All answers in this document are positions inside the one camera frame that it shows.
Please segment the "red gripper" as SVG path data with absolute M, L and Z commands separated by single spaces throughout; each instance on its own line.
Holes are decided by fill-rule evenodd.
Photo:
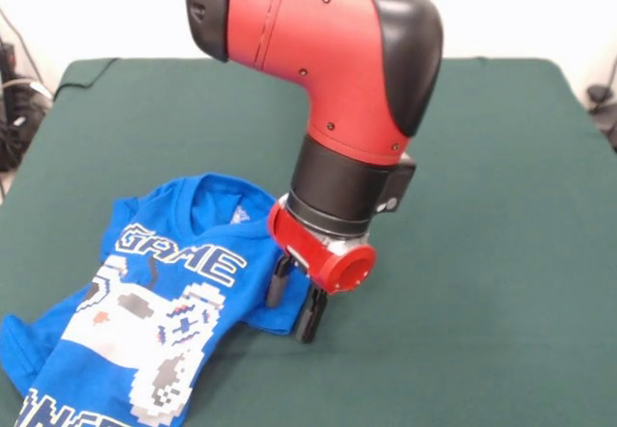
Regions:
M 288 195 L 280 196 L 268 217 L 269 231 L 286 254 L 276 264 L 266 306 L 275 308 L 281 303 L 294 259 L 318 286 L 308 292 L 295 333 L 299 342 L 310 344 L 326 310 L 328 294 L 349 292 L 363 283 L 376 265 L 377 252 L 368 243 L 368 235 L 337 239 L 303 225 L 287 207 L 287 199 Z

